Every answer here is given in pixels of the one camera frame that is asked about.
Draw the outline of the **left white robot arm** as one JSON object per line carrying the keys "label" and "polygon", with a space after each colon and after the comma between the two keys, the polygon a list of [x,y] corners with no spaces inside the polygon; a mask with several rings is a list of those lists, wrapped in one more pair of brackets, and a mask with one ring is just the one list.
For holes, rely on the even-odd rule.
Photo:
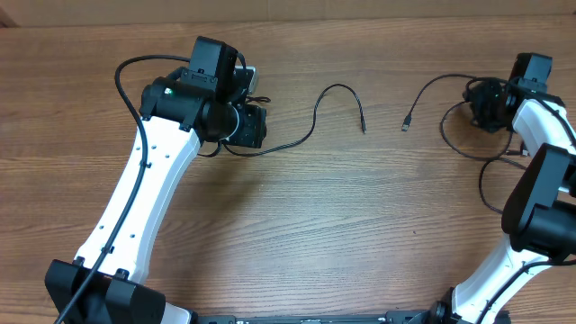
{"label": "left white robot arm", "polygon": [[145,285],[159,227],[202,144],[257,149],[266,110],[247,103],[257,71],[230,45],[196,40],[180,67],[147,85],[131,107],[129,160],[89,238],[45,276],[60,323],[195,323],[197,314]]}

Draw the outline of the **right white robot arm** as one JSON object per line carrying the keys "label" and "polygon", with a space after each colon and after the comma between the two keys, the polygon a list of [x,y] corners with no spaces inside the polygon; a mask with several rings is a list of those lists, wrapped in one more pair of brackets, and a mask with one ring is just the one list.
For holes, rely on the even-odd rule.
{"label": "right white robot arm", "polygon": [[501,211],[504,236],[465,281],[428,312],[429,323],[507,323],[504,305],[538,274],[575,263],[575,130],[548,94],[552,58],[517,55],[508,80],[473,78],[463,99],[479,128],[517,134],[530,164]]}

